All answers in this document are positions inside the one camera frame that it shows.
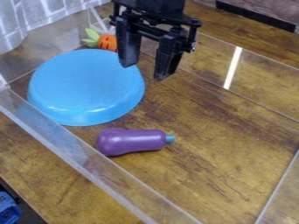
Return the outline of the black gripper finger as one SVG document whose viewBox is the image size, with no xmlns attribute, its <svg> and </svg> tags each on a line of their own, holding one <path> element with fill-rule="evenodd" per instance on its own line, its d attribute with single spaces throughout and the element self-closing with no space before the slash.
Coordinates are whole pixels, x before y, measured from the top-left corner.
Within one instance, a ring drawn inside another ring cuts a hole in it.
<svg viewBox="0 0 299 224">
<path fill-rule="evenodd" d="M 155 55 L 154 78 L 164 80 L 172 75 L 183 57 L 183 44 L 178 37 L 171 34 L 162 36 Z"/>
<path fill-rule="evenodd" d="M 124 17 L 116 19 L 118 57 L 123 67 L 131 67 L 139 61 L 142 35 Z"/>
</svg>

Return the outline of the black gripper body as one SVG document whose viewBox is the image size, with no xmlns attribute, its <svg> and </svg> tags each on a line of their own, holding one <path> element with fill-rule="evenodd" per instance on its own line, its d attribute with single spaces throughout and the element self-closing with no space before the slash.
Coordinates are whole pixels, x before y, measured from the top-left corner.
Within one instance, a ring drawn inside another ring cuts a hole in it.
<svg viewBox="0 0 299 224">
<path fill-rule="evenodd" d="M 202 21 L 184 14 L 186 0 L 112 0 L 112 3 L 110 21 L 116 28 L 118 43 L 126 40 L 126 34 L 140 35 L 156 42 L 174 35 L 180 52 L 195 51 Z"/>
</svg>

